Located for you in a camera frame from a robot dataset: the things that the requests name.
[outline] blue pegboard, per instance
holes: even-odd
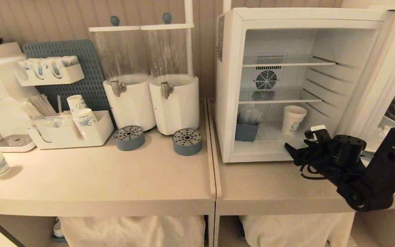
[[[58,42],[24,44],[27,58],[63,57],[75,55],[79,58],[85,78],[72,84],[36,86],[36,89],[48,97],[55,110],[58,109],[57,95],[62,97],[62,109],[69,110],[66,98],[80,94],[89,108],[94,111],[112,112],[106,97],[103,81],[105,77],[100,67],[94,44],[89,39]]]

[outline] clear plastic container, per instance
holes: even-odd
[[[194,76],[193,24],[142,26],[152,76],[149,87],[160,133],[199,127],[199,80]]]
[[[106,80],[103,82],[118,128],[156,125],[148,81],[152,78],[140,26],[89,28]]]

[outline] wall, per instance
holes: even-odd
[[[343,0],[233,0],[232,7],[339,8]],[[20,45],[70,39],[92,39],[88,27],[110,26],[116,15],[120,25],[162,24],[164,12],[172,23],[184,23],[183,0],[0,0],[0,37]],[[222,0],[194,0],[194,69],[201,97],[214,96],[215,17]]]

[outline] white mini fridge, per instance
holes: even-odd
[[[395,95],[395,10],[235,8],[217,19],[216,128],[229,162],[287,161],[304,131],[368,139]],[[294,137],[283,110],[307,115]],[[235,140],[240,110],[260,111],[253,142]]]

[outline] towel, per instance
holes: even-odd
[[[203,247],[203,216],[59,217],[71,247]]]
[[[355,213],[240,216],[251,247],[346,247]]]

